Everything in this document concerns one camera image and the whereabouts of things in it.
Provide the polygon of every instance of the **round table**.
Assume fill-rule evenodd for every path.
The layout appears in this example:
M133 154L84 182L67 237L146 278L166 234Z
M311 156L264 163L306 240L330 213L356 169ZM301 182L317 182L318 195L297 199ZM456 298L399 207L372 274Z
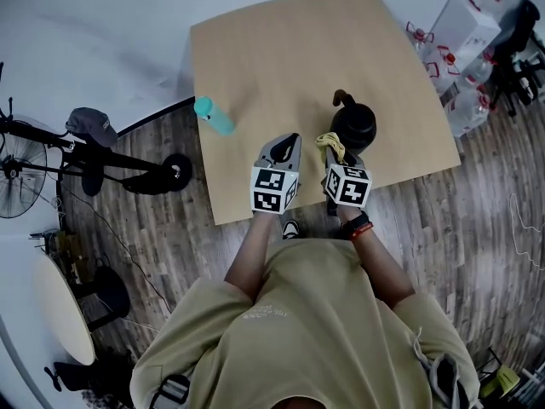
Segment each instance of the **round table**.
M68 285L57 264L47 255L38 258L35 275L38 299L50 330L75 360L91 365L96 356L90 332L129 313L129 294L123 281L112 269L98 267L92 282ZM91 294L96 294L110 311L87 323L77 299Z

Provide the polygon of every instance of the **red bracelet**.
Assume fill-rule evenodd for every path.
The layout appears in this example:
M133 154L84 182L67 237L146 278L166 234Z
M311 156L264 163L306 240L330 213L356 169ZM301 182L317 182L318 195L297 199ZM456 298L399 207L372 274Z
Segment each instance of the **red bracelet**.
M350 240L354 241L360 234L362 234L363 232L366 232L370 228L373 228L373 223L372 222L368 222L367 224L365 224L361 228L357 228L352 233L350 233Z

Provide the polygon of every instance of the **hand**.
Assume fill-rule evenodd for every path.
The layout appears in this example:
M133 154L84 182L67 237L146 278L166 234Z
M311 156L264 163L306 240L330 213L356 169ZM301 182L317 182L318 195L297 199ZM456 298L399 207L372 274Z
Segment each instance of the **hand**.
M342 224L358 218L361 215L361 209L354 206L345 206L344 204L339 204L337 206L337 216L341 220Z

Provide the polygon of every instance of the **shirt sleeve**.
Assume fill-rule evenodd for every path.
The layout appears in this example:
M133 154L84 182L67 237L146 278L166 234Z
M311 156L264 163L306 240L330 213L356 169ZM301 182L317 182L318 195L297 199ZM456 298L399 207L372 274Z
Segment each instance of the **shirt sleeve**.
M224 281L198 279L178 303L133 370L130 393L136 408L172 374L187 374L252 301Z
M394 313L414 332L422 329L420 347L424 355L434 360L450 354L460 369L462 383L469 401L474 403L479 393L479 379L468 350L437 300L429 294L415 294L399 302Z

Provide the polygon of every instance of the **yellow cloth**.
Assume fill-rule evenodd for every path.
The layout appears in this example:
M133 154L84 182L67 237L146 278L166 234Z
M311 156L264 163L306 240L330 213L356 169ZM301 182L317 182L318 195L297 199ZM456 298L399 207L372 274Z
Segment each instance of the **yellow cloth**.
M345 148L339 141L339 136L335 132L324 133L316 138L315 141L316 147L319 148L322 155L322 162L325 164L325 148L331 147L336 156L336 161L341 165L348 165L344 161L344 152Z
M253 304L199 279L136 364L130 393L147 409L159 384L193 367L191 409L271 409L304 396L330 408L439 407L412 344L452 355L470 402L479 381L456 330L428 294L394 310L375 299L348 241L289 239L267 256Z

